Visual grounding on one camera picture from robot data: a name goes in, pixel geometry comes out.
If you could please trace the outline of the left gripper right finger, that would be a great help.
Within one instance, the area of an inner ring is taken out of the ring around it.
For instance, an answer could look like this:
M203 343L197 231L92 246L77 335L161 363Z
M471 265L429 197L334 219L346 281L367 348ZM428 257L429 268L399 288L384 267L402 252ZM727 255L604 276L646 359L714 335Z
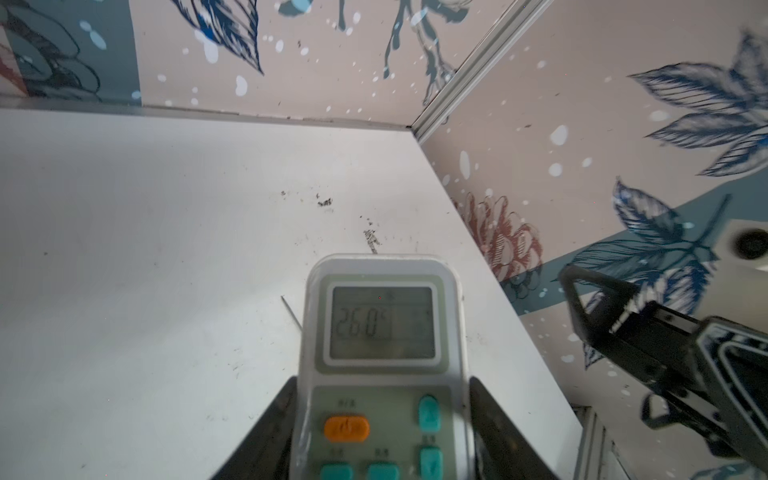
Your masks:
M477 479L557 479L476 377L469 380L469 398Z

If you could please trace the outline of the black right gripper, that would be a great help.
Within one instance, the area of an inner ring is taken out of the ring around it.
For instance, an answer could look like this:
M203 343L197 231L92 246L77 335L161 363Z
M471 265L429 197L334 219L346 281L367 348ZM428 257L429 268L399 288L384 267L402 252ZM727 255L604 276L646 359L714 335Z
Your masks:
M558 275L574 332L651 392L641 421L653 430L673 425L696 432L717 457L740 457L767 471L767 336L723 317L696 320L650 301L627 305L632 283L568 264ZM579 282L599 287L587 309ZM672 332L667 342L641 348L649 324Z

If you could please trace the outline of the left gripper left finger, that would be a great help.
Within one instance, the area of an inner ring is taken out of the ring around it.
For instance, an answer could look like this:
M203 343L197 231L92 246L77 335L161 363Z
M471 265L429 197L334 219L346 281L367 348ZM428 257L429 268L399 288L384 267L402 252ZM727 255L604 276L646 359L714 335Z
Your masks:
M297 377L292 376L211 479L288 479L297 401Z

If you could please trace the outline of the white AC remote with display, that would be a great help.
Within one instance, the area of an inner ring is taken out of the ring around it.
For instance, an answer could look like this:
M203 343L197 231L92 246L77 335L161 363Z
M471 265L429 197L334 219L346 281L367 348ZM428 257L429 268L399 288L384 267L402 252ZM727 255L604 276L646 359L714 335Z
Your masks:
M334 254L306 284L293 479L471 479L460 282L442 259Z

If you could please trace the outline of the orange black screwdriver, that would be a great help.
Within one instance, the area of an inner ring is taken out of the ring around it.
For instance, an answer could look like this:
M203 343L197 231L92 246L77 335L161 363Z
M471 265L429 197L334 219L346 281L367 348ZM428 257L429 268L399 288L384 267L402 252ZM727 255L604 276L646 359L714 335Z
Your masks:
M299 331L302 331L303 330L302 323L298 319L297 315L295 314L295 312L292 309L291 305L288 303L288 301L285 298L285 296L281 295L280 296L280 300L281 300L282 304L284 305L284 307L286 308L286 310L287 310L288 314L290 315L291 319L293 320L294 324L297 326Z

